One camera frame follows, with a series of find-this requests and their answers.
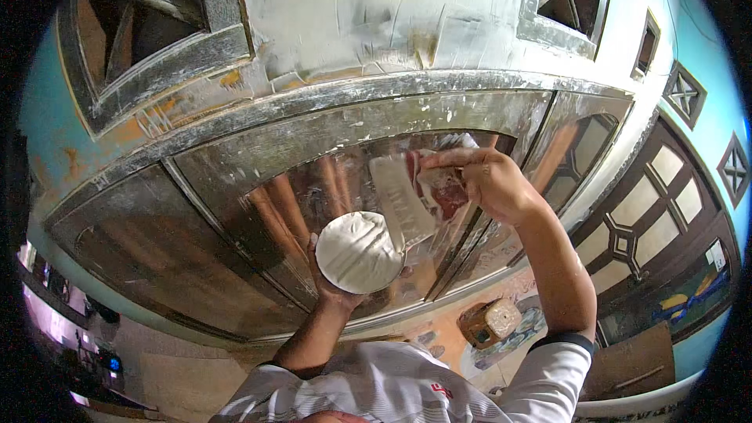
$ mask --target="shirt logo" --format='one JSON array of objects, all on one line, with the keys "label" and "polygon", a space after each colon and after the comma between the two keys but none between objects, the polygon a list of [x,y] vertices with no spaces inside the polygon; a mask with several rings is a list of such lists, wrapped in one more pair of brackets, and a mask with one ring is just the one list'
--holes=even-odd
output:
[{"label": "shirt logo", "polygon": [[431,389],[434,392],[443,392],[446,398],[454,398],[452,397],[452,392],[449,389],[445,389],[444,387],[440,386],[439,384],[431,384]]}]

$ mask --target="hand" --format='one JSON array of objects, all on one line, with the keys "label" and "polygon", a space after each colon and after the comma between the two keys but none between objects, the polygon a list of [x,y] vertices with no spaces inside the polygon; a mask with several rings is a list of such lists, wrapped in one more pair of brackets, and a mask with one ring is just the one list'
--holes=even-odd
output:
[{"label": "hand", "polygon": [[421,159],[423,169],[438,166],[463,168],[470,201],[497,221],[519,225],[548,204],[507,155],[494,148],[455,148]]},{"label": "hand", "polygon": [[316,243],[318,241],[319,236],[311,233],[311,240],[308,242],[308,267],[311,268],[311,276],[314,277],[314,284],[319,292],[318,305],[335,306],[348,314],[352,313],[365,299],[365,295],[354,295],[351,292],[343,291],[321,274],[319,264],[316,262]]}]

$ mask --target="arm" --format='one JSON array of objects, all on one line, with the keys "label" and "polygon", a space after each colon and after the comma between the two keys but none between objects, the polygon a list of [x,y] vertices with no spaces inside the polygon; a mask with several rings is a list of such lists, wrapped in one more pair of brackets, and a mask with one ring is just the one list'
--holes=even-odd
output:
[{"label": "arm", "polygon": [[277,351],[272,363],[301,379],[318,376],[334,352],[339,335],[350,315],[365,296],[345,292],[326,280],[316,264],[316,234],[308,243],[308,265],[319,300],[303,325]]},{"label": "arm", "polygon": [[595,340],[597,298],[564,227],[514,161],[495,149],[457,148],[426,157],[423,169],[459,166],[470,200],[514,226],[530,260],[550,334]]}]

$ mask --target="white t-shirt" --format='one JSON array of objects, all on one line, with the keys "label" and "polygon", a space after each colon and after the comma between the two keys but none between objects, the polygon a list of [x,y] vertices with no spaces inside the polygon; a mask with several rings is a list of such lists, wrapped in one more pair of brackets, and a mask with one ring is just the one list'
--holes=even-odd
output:
[{"label": "white t-shirt", "polygon": [[592,352],[581,335],[547,336],[533,345],[497,406],[409,343],[361,343],[307,381],[272,364],[258,366],[211,421],[289,421],[335,410],[388,423],[569,422]]}]

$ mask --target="turquoise wall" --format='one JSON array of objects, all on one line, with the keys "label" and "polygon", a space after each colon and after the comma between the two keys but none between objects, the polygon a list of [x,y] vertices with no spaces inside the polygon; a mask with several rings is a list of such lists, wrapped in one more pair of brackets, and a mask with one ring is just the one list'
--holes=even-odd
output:
[{"label": "turquoise wall", "polygon": [[[674,20],[678,22],[674,55],[678,56],[679,62],[708,91],[708,97],[693,130],[673,110],[667,113],[682,128],[709,168],[712,182],[719,187],[722,201],[732,220],[743,263],[749,234],[752,187],[747,189],[744,198],[734,208],[716,167],[734,133],[745,147],[747,159],[750,159],[749,121],[736,84],[732,62],[712,16],[701,0],[680,0],[680,4],[679,10],[672,11]],[[685,379],[705,367],[715,350],[727,317],[728,312],[674,345],[676,380]]]},{"label": "turquoise wall", "polygon": [[91,139],[65,81],[54,25],[44,33],[29,69],[19,127],[26,136],[32,170],[47,189],[40,214],[103,166],[133,150],[142,136],[111,131],[97,142]]}]

